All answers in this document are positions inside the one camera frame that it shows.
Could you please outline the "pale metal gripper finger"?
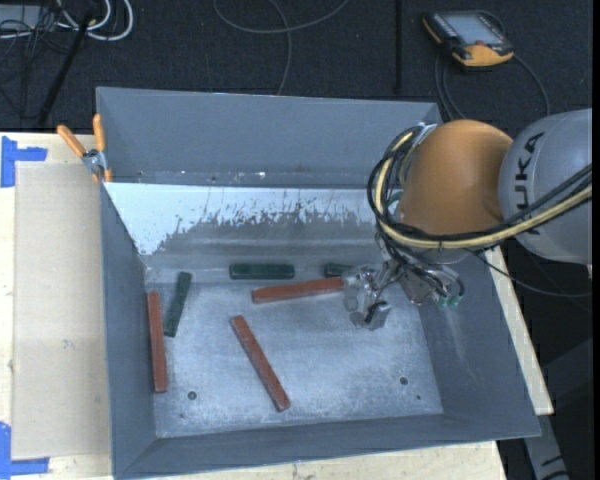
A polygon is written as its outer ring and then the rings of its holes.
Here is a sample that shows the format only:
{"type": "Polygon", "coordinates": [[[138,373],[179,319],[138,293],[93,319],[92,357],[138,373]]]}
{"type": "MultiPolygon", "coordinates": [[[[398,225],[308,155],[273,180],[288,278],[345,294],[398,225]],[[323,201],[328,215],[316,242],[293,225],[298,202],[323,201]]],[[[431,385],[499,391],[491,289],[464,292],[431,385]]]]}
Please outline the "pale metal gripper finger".
{"type": "Polygon", "coordinates": [[[378,301],[362,311],[352,312],[350,321],[357,328],[375,331],[385,325],[391,310],[392,306],[386,301],[378,301]]]}
{"type": "Polygon", "coordinates": [[[347,270],[344,281],[344,308],[349,313],[376,314],[382,304],[376,270],[361,266],[347,270]]]}

